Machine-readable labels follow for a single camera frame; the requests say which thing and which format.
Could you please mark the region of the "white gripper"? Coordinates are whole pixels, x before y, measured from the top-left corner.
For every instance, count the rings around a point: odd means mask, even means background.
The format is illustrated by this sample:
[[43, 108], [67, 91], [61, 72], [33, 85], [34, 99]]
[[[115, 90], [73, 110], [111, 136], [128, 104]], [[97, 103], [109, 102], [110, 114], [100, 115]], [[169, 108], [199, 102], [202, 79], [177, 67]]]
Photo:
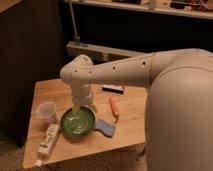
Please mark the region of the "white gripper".
[[78, 110], [81, 107], [91, 108], [92, 105], [93, 105], [93, 94], [90, 93], [89, 95], [84, 96], [84, 97], [75, 97], [75, 96], [73, 96], [72, 97], [72, 102], [73, 102], [74, 113], [77, 113]]

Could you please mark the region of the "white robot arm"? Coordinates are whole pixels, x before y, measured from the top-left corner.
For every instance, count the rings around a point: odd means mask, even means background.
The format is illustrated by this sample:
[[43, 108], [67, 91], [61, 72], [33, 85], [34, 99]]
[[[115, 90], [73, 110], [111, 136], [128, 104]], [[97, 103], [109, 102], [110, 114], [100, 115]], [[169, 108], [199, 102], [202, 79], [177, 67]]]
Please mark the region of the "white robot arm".
[[160, 51], [99, 65], [79, 55], [60, 78], [76, 105], [92, 103], [92, 84], [146, 88], [147, 171], [213, 171], [212, 52]]

